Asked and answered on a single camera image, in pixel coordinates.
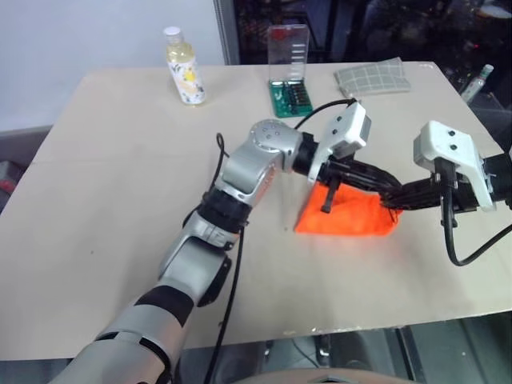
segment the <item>white wall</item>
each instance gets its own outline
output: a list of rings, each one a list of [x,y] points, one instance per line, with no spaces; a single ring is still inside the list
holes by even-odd
[[[170,25],[224,63],[212,0],[0,0],[0,130],[53,124],[97,68],[164,66]]]

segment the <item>black cable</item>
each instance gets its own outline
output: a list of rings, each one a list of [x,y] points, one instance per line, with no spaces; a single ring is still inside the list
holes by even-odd
[[[309,118],[311,116],[313,116],[314,114],[317,114],[318,112],[320,112],[321,110],[324,110],[325,108],[329,108],[330,106],[339,106],[340,104],[347,104],[348,106],[350,106],[351,104],[354,104],[357,100],[355,98],[343,98],[341,100],[334,100],[333,102],[328,102],[327,104],[324,104],[318,108],[315,108],[314,110],[312,110],[311,112],[308,113],[308,115],[306,115],[300,122],[298,122],[298,124],[295,126],[295,130],[298,130],[298,128],[304,124],[307,120],[309,120]]]
[[[299,353],[300,353],[304,358],[306,358],[307,360],[309,360],[309,362],[310,362],[311,364],[313,364],[316,368],[319,368],[319,367],[318,367],[318,364],[316,363],[316,361],[315,361],[315,360],[313,360],[312,358],[310,358],[310,357],[309,357],[309,356],[308,356],[308,355],[307,355],[303,350],[301,350],[301,349],[298,347],[298,345],[297,345],[297,343],[295,342],[295,340],[291,339],[291,342],[292,342],[292,344],[294,345],[294,347],[295,347],[295,349],[297,350],[297,352],[299,352]]]
[[[234,294],[236,293],[237,290],[238,276],[240,275],[244,229],[245,228],[242,228],[240,230],[240,239],[238,240],[237,263],[236,266],[234,267],[233,284],[231,285],[230,297],[228,298],[227,301],[226,312],[224,312],[224,319],[222,320],[221,329],[218,332],[217,342],[215,343],[214,353],[212,354],[210,364],[208,365],[208,371],[206,372],[205,380],[203,382],[204,384],[210,384],[211,382],[215,370],[215,365],[217,364],[218,354],[222,346],[222,340],[224,339],[224,334],[226,333],[227,323],[230,320],[231,309],[233,308]]]
[[[503,238],[506,234],[512,231],[512,224],[500,230],[495,236],[493,236],[483,246],[478,248],[467,258],[463,260],[457,259],[454,247],[454,209],[453,209],[453,195],[450,187],[446,186],[442,190],[442,224],[445,232],[445,243],[446,251],[450,261],[456,266],[467,266],[471,262],[474,262],[481,254],[491,248],[496,242]]]
[[[218,160],[217,160],[217,168],[215,168],[214,176],[211,179],[210,188],[208,188],[208,191],[212,190],[214,188],[215,182],[217,181],[218,174],[221,171],[222,168],[222,160],[224,160],[224,156],[227,158],[229,157],[228,153],[224,150],[224,137],[222,134],[217,133],[215,136],[215,140],[217,141],[218,148],[220,149],[220,152],[218,153]]]
[[[220,149],[220,152],[218,153],[218,160],[217,160],[217,167],[215,168],[214,176],[211,179],[210,187],[208,188],[208,191],[211,191],[215,185],[215,182],[217,181],[218,174],[221,171],[222,168],[222,162],[224,160],[224,157],[229,157],[228,153],[224,149],[224,137],[221,133],[217,133],[215,136],[215,140],[217,141],[217,146]],[[201,203],[197,204],[195,208],[192,209],[191,212],[185,216],[182,223],[182,228],[185,226],[186,222],[189,221],[190,216],[192,216],[192,213],[195,212],[199,207],[201,206]]]

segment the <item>orange fabric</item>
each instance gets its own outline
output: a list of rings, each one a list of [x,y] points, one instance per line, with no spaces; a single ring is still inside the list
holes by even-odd
[[[397,226],[401,211],[381,206],[377,194],[367,194],[344,184],[334,194],[330,213],[322,212],[328,190],[320,184],[314,186],[310,200],[295,226],[295,232],[349,236],[386,235]]]

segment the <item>beige tabletop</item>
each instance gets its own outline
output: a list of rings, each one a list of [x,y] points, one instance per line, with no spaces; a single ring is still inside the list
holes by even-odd
[[[340,98],[310,65],[314,106]],[[431,119],[500,152],[435,64],[405,63],[412,91],[362,98],[373,121],[356,159],[401,182],[428,177],[413,140]],[[222,132],[232,151],[273,116],[266,66],[202,68],[208,102],[184,106],[166,68],[102,70],[83,79],[0,217],[0,360],[68,358],[152,287],[166,248],[214,171]],[[339,110],[302,126],[318,135]],[[297,119],[287,119],[293,125]],[[306,178],[276,177],[250,216],[227,343],[363,330],[512,308],[512,236],[473,264],[446,255],[439,208],[405,212],[387,237],[295,234]],[[510,211],[458,216],[459,257],[511,220]],[[211,346],[228,282],[194,312],[188,347]]]

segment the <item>white bracket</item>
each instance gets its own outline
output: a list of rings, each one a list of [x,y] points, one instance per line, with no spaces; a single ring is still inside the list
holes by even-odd
[[[344,158],[363,148],[370,134],[370,126],[371,120],[358,102],[347,107],[343,114],[331,120],[314,153],[310,172],[307,175],[308,183],[313,185],[317,181],[320,168],[329,156]]]
[[[414,162],[433,173],[436,158],[454,163],[457,173],[468,178],[478,204],[484,211],[496,210],[490,198],[492,187],[483,170],[483,160],[471,136],[440,122],[428,122],[414,140]]]

